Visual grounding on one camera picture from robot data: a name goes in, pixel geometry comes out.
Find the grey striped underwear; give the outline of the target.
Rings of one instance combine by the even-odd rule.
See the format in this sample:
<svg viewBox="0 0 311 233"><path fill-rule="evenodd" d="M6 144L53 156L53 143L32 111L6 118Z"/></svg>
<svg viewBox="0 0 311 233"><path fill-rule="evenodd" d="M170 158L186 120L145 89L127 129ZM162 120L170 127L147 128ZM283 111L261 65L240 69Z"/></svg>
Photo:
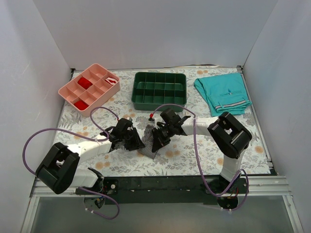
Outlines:
<svg viewBox="0 0 311 233"><path fill-rule="evenodd" d="M155 159L156 156L158 155L158 152L152 152L152 148L153 148L153 143L154 143L154 137L153 137L153 133L152 130L155 127L152 125L147 125L143 134L143 137L141 139L142 143L145 145L144 148L140 148L138 149L138 152L148 158L151 159Z"/></svg>

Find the teal shorts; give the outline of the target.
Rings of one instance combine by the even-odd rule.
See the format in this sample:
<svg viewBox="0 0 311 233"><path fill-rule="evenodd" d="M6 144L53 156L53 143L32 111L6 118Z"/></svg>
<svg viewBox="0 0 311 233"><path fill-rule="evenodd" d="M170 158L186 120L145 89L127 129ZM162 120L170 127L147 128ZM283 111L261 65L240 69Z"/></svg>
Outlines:
<svg viewBox="0 0 311 233"><path fill-rule="evenodd" d="M252 105L240 73L197 78L194 86L207 102L213 117L224 112L242 115Z"/></svg>

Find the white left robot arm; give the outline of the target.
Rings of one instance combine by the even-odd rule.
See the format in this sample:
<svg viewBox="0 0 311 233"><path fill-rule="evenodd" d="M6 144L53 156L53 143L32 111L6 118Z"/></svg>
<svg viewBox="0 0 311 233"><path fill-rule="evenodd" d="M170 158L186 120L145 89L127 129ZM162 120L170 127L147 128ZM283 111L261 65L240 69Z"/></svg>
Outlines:
<svg viewBox="0 0 311 233"><path fill-rule="evenodd" d="M133 151L144 147L132 121L121 118L116 126L107 128L91 140L70 145L55 143L35 175L56 194L69 187L83 187L92 194L99 194L104 189L104 175L91 167L79 169L79 164L114 150Z"/></svg>

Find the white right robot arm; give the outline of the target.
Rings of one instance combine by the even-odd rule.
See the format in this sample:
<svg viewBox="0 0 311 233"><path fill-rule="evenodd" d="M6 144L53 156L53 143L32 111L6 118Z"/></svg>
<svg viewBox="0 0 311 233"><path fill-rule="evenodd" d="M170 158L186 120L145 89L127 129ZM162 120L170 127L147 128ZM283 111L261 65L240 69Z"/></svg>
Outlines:
<svg viewBox="0 0 311 233"><path fill-rule="evenodd" d="M194 113L191 116L180 117L173 109L168 108L160 117L163 122L156 122L155 128L152 129L152 152L168 145L171 137L175 135L192 135L199 172L204 177L196 136L211 136L224 155L220 188L226 193L231 193L237 188L237 179L242 171L242 157L252 140L252 135L231 113L224 112L220 116L210 118L197 118Z"/></svg>

